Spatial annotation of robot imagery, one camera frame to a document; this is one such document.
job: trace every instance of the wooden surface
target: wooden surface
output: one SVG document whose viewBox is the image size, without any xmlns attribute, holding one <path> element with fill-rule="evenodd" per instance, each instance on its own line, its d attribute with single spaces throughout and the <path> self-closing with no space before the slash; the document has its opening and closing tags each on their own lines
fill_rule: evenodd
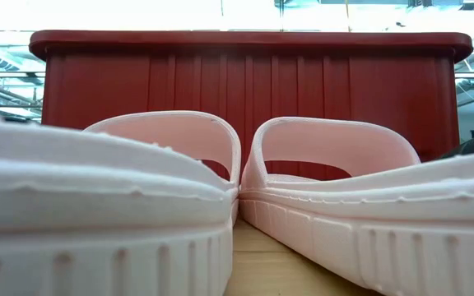
<svg viewBox="0 0 474 296">
<path fill-rule="evenodd" d="M 234 227 L 233 273 L 225 296 L 378 296 L 278 243 L 250 224 Z"/>
</svg>

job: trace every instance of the slide sandal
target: slide sandal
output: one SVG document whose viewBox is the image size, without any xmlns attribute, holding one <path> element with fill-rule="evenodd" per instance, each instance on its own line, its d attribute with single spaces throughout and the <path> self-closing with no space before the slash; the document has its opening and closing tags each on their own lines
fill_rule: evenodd
<svg viewBox="0 0 474 296">
<path fill-rule="evenodd" d="M 264 161 L 328 164 L 352 178 L 268 174 Z M 274 118 L 255 133 L 243 218 L 330 271 L 386 295 L 474 295 L 474 155 L 420 164 L 369 123 Z"/>
<path fill-rule="evenodd" d="M 0 123 L 0 295 L 222 295 L 239 167 L 235 131 L 207 113 Z"/>
</svg>

